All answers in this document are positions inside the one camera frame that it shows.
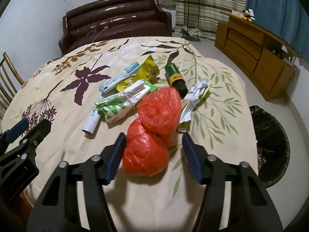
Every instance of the wooden cabinet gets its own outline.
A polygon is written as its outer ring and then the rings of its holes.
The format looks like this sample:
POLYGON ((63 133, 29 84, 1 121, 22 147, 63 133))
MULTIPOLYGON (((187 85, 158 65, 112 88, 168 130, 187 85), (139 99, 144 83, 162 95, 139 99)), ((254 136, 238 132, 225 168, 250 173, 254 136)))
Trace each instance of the wooden cabinet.
POLYGON ((215 46, 251 80, 266 101, 279 98, 293 77, 293 69, 275 52, 286 46, 290 56, 300 55, 267 30, 230 15, 218 23, 215 46))
POLYGON ((242 49, 229 39, 226 41, 224 49, 227 52, 236 54, 240 62, 242 62, 251 72, 254 71, 257 61, 244 49, 242 49))
POLYGON ((277 78, 280 76, 283 66, 284 62, 280 58, 269 50, 264 49, 259 65, 253 75, 267 91, 271 91, 277 78))

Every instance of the plastic bag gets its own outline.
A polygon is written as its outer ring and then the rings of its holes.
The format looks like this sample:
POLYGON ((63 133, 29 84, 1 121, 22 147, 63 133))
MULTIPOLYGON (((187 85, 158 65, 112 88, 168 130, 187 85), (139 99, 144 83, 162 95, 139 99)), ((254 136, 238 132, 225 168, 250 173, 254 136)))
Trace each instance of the plastic bag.
POLYGON ((266 188, 276 184, 285 174, 290 157, 288 137, 279 121, 257 105, 250 112, 262 160, 259 178, 266 188))
POLYGON ((176 130, 181 102, 178 91, 173 87, 163 87, 143 97, 138 105, 141 122, 149 130, 167 135, 176 130))
POLYGON ((160 173, 168 164, 169 136, 160 137, 143 126, 140 118, 134 120, 127 133, 127 145, 122 160, 124 171, 147 176, 160 173))

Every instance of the mickey mouse toy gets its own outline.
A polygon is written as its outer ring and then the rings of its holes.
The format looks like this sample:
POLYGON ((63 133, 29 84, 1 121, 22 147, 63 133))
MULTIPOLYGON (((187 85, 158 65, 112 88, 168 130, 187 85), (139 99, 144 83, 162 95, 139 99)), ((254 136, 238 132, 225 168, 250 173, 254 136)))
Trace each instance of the mickey mouse toy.
POLYGON ((252 22, 252 20, 255 20, 253 10, 248 9, 248 10, 243 10, 244 16, 241 19, 244 19, 248 22, 252 22))

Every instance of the yellow snack package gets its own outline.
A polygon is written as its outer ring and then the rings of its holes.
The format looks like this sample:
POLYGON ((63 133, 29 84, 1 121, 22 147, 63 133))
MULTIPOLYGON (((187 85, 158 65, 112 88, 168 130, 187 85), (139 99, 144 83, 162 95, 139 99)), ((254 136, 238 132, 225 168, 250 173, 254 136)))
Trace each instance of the yellow snack package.
POLYGON ((149 57, 145 60, 145 62, 143 62, 143 64, 139 68, 137 74, 133 78, 131 78, 130 81, 125 80, 119 83, 116 89, 118 92, 121 92, 140 79, 143 79, 144 81, 151 81, 159 74, 159 68, 155 64, 152 56, 149 55, 149 57))

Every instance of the yellow label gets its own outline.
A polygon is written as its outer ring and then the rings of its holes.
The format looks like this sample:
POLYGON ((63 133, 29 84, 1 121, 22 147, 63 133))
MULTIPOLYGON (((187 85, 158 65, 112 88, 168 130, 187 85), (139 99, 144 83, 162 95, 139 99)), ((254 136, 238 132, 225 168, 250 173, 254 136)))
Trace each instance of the yellow label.
MULTIPOLYGON (((143 79, 145 81, 151 81, 154 79, 156 76, 158 76, 160 73, 159 68, 155 64, 153 58, 151 55, 143 62, 141 67, 139 68, 137 74, 132 78, 132 84, 135 83, 136 81, 143 79)), ((125 80, 121 82, 120 84, 117 85, 117 91, 121 92, 124 89, 128 88, 130 86, 130 83, 125 80)))
POLYGON ((181 75, 180 73, 176 73, 176 74, 171 75, 170 78, 169 78, 170 85, 172 85, 172 83, 173 83, 174 81, 180 80, 180 79, 184 80, 183 77, 182 77, 182 75, 181 75))

